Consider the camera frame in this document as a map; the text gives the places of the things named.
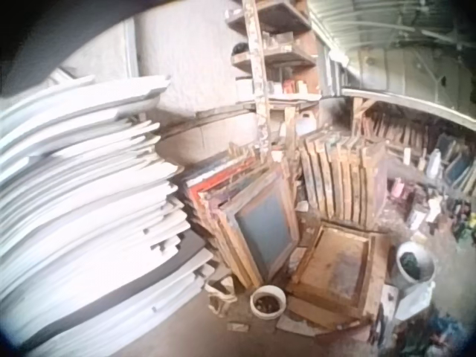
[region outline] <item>wooden shelf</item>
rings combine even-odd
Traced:
[[[265,64],[274,67],[313,67],[315,59],[297,45],[279,45],[267,48],[264,51]],[[250,53],[235,54],[231,57],[231,64],[243,71],[251,72]]]
[[[303,33],[311,30],[309,19],[287,0],[264,0],[257,2],[256,6],[262,31]],[[246,34],[243,9],[233,11],[226,23],[235,31]]]

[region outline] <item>concrete floor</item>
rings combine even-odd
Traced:
[[[395,245],[412,234],[399,209],[388,202],[380,219]],[[471,329],[476,312],[476,248],[471,243],[458,247],[451,234],[427,236],[425,246],[437,264],[435,306]],[[203,292],[115,357],[376,356],[375,348],[354,340],[325,345],[313,338],[276,330],[276,321],[253,319],[247,303],[246,298],[240,299],[241,306],[235,306],[227,318],[218,318],[207,308],[208,298]],[[227,331],[227,321],[249,323],[250,331]]]

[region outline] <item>wooden post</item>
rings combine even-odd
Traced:
[[[261,161],[265,162],[271,160],[271,143],[269,141],[271,130],[269,129],[270,115],[263,40],[261,39],[260,20],[258,19],[256,1],[242,0],[242,3],[246,33],[248,34],[251,73],[253,74],[260,157]]]

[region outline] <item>concrete wall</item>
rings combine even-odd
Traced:
[[[235,104],[231,50],[246,38],[225,23],[231,0],[173,1],[136,17],[141,75],[168,74],[172,83],[148,117],[165,126],[200,110]]]
[[[141,75],[172,77],[156,110],[147,118],[161,128],[195,120],[195,112],[235,104],[235,77],[248,75],[231,65],[231,51],[246,38],[225,23],[231,0],[183,0],[136,16]],[[257,135],[254,114],[240,115],[160,141],[158,154],[180,164],[201,161]]]
[[[62,67],[75,77],[90,74],[96,82],[127,78],[125,24],[121,22],[74,52]]]
[[[429,100],[476,117],[472,74],[457,60],[430,48],[375,48],[348,53],[350,85]],[[445,77],[446,86],[441,81]]]

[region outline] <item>white bucket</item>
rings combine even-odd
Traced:
[[[403,269],[400,258],[404,253],[413,253],[420,268],[420,279],[413,279]],[[392,268],[392,283],[402,291],[425,281],[434,279],[435,268],[434,259],[431,254],[422,245],[415,242],[405,242],[399,246],[396,251],[396,262]]]
[[[271,314],[265,314],[261,312],[260,310],[258,310],[255,306],[255,303],[259,298],[263,296],[272,296],[273,298],[275,298],[277,302],[280,304],[279,310]],[[286,309],[286,295],[284,294],[284,291],[278,288],[277,286],[273,286],[273,285],[261,286],[250,297],[250,307],[251,307],[251,312],[253,312],[253,314],[257,318],[260,318],[262,320],[274,320],[275,318],[279,318],[283,314],[284,310]]]

